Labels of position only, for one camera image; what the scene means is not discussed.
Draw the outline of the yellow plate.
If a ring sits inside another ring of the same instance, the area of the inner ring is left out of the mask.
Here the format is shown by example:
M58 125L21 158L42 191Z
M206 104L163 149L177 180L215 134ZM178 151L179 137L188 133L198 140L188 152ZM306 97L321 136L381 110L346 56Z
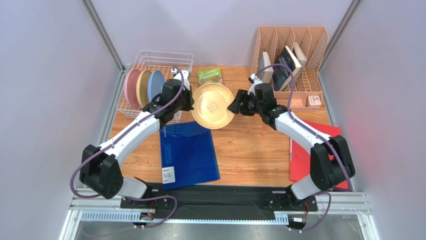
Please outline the yellow plate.
M194 100L192 117L204 128L211 130L224 128L235 116L228 110L234 95L222 84L204 84L195 90L192 98Z

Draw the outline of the blue plate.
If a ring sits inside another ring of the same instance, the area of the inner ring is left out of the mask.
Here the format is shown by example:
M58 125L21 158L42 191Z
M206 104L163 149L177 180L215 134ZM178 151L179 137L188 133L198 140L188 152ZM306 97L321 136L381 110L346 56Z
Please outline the blue plate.
M156 95L162 93L165 82L166 79L160 70L154 70L151 73L147 83L147 97L149 102L151 102Z

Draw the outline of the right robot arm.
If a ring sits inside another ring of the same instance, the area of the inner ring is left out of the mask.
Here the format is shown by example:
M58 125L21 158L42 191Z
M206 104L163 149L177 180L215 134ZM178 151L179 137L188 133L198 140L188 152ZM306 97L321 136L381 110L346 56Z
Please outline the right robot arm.
M310 156L309 173L286 188L288 198L301 201L328 191L355 175L356 170L346 139L330 136L298 118L291 110L277 103L272 87L267 83L240 89L227 108L243 116L260 115L272 129L289 136Z

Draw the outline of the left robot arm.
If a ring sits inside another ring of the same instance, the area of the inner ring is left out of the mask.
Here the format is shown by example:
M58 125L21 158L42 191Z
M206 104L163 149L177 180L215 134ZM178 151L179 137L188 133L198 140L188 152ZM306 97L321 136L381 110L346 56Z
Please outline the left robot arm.
M168 79L161 93L143 107L127 127L100 146L90 144L83 150L81 165L72 176L78 176L98 197L141 199L148 185L140 179L123 176L121 165L146 138L170 122L175 113L189 112L193 104L190 82Z

